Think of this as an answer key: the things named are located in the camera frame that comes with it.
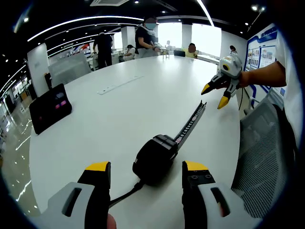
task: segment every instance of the display board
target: display board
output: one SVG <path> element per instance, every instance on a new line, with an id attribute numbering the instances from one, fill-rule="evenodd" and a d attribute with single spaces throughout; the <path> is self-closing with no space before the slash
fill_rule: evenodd
<path id="1" fill-rule="evenodd" d="M 244 71 L 251 71 L 258 68 L 266 67 L 276 61 L 275 45 L 277 38 L 277 28 L 274 24 L 270 24 L 257 35 L 249 39 L 247 43 L 246 62 Z M 271 87 L 264 85 L 250 85 L 246 88 L 247 93 L 261 101 L 269 92 Z M 285 87 L 274 88 L 274 90 L 284 97 Z"/>

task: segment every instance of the black cable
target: black cable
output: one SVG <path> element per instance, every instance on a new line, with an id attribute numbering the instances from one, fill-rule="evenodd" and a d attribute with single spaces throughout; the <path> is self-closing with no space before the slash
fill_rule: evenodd
<path id="1" fill-rule="evenodd" d="M 239 104 L 239 108 L 238 110 L 240 110 L 240 107 L 242 106 L 242 102 L 243 102 L 243 95 L 244 95 L 244 88 L 242 87 L 242 98 L 240 100 L 240 104 Z"/>
<path id="2" fill-rule="evenodd" d="M 113 199 L 110 201 L 110 204 L 109 204 L 109 208 L 113 207 L 114 205 L 116 205 L 117 203 L 119 203 L 121 200 L 127 198 L 128 196 L 132 195 L 133 193 L 135 193 L 136 191 L 139 191 L 143 186 L 144 186 L 144 182 L 142 180 L 140 180 L 138 183 L 136 183 L 133 187 L 132 190 L 130 190 L 129 192 L 127 192 L 126 194 L 116 198 L 116 199 Z"/>

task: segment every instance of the white table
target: white table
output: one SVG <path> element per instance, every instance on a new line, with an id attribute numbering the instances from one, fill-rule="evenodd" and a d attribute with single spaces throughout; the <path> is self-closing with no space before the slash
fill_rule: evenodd
<path id="1" fill-rule="evenodd" d="M 157 134 L 175 137 L 200 100 L 207 102 L 200 121 L 182 146 L 173 169 L 159 187 L 144 186 L 110 209 L 119 229 L 184 228 L 182 161 L 206 165 L 217 182 L 231 186 L 238 159 L 240 129 L 236 97 L 221 110 L 224 92 L 201 96 L 216 65 L 172 56 L 122 62 L 65 85 L 72 113 L 40 135 L 32 130 L 30 174 L 41 211 L 48 199 L 84 169 L 111 161 L 111 199 L 138 181 L 132 164 L 141 147 Z M 111 85 L 144 76 L 99 95 Z"/>
<path id="2" fill-rule="evenodd" d="M 219 65 L 219 60 L 208 55 L 198 55 L 198 59 Z"/>

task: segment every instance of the gray mesh chair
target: gray mesh chair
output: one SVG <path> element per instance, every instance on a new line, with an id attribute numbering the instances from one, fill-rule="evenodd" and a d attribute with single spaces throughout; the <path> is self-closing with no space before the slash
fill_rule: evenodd
<path id="1" fill-rule="evenodd" d="M 240 128 L 232 190 L 252 217 L 263 218 L 277 201 L 294 165 L 292 129 L 270 95 L 241 120 Z"/>
<path id="2" fill-rule="evenodd" d="M 63 58 L 49 66 L 52 87 L 64 85 L 91 72 L 83 52 Z"/>
<path id="3" fill-rule="evenodd" d="M 279 108 L 283 109 L 284 108 L 284 102 L 283 102 L 283 98 L 274 91 L 273 88 L 271 88 L 268 92 L 268 94 L 266 95 L 266 98 L 269 98 L 269 100 L 275 104 L 278 105 Z M 259 103 L 259 101 L 255 98 L 253 98 L 252 96 L 249 98 L 249 106 L 247 109 L 244 109 L 244 114 L 247 115 L 251 112 L 251 108 L 252 108 L 252 101 L 255 101 L 257 103 Z"/>

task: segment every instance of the face mask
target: face mask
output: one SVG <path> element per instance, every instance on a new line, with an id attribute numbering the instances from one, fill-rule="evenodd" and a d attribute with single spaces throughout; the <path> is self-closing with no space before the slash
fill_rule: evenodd
<path id="1" fill-rule="evenodd" d="M 153 30 L 156 27 L 156 23 L 147 23 L 145 25 L 146 25 L 146 28 L 149 30 Z"/>

